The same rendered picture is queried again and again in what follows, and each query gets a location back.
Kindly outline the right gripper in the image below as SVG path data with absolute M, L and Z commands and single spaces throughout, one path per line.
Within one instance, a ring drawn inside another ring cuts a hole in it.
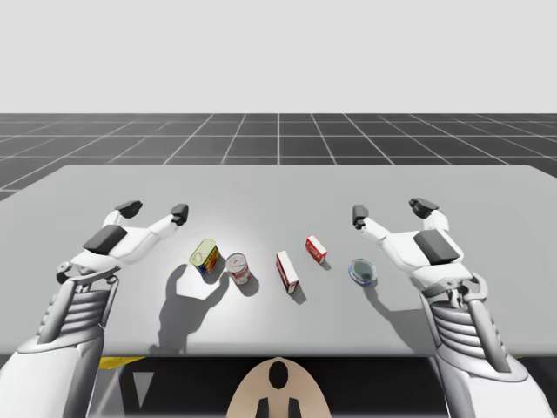
M 472 273 L 462 264 L 463 252 L 447 234 L 448 218 L 440 207 L 423 198 L 412 198 L 409 205 L 422 219 L 423 231 L 391 233 L 371 219 L 363 205 L 352 207 L 352 226 L 364 238 L 381 246 L 391 262 L 420 291 L 440 282 L 457 286 L 462 280 L 470 280 Z

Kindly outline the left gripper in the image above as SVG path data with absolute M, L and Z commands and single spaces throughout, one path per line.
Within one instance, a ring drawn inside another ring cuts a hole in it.
M 127 227 L 138 215 L 143 203 L 132 200 L 116 206 L 104 219 L 103 228 L 90 238 L 83 251 L 70 263 L 77 270 L 96 272 L 115 266 L 139 262 L 160 240 L 167 239 L 183 226 L 189 216 L 185 203 L 174 206 L 170 213 L 148 228 Z

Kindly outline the blue flat can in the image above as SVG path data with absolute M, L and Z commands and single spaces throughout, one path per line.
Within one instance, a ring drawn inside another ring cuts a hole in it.
M 378 279 L 375 265 L 365 259 L 355 259 L 349 266 L 348 273 L 361 286 L 375 284 Z

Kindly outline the green and blue rectangular can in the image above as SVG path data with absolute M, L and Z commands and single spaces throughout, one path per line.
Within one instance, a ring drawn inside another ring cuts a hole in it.
M 199 243 L 189 258 L 189 262 L 202 276 L 211 273 L 218 260 L 220 252 L 214 239 L 204 239 Z

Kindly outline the red and white can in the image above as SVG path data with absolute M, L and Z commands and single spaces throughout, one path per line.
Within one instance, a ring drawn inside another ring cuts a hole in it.
M 243 285 L 250 279 L 250 269 L 242 253 L 231 254 L 225 262 L 226 270 L 237 285 Z

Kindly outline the red and white carton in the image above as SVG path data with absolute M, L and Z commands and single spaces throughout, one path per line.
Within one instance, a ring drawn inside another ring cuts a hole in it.
M 276 254 L 276 266 L 286 291 L 293 293 L 299 284 L 299 277 L 286 251 Z

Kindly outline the tan robot part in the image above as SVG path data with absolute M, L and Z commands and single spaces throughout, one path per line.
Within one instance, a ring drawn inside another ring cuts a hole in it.
M 332 418 L 319 384 L 298 363 L 276 357 L 238 385 L 226 418 Z

